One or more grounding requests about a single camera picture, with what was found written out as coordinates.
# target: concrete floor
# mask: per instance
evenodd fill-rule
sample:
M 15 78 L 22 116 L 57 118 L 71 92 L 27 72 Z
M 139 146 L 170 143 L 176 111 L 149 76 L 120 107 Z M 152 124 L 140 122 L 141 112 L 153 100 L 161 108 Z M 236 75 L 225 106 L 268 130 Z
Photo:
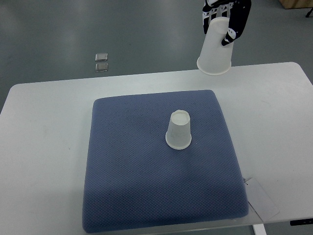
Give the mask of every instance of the concrete floor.
M 0 110 L 19 83 L 197 69 L 203 0 L 0 1 Z M 278 0 L 252 0 L 232 65 L 297 62 L 313 82 L 313 14 Z M 95 54 L 109 54 L 95 72 Z M 313 226 L 268 224 L 269 235 L 312 234 Z M 250 235 L 252 227 L 193 235 Z

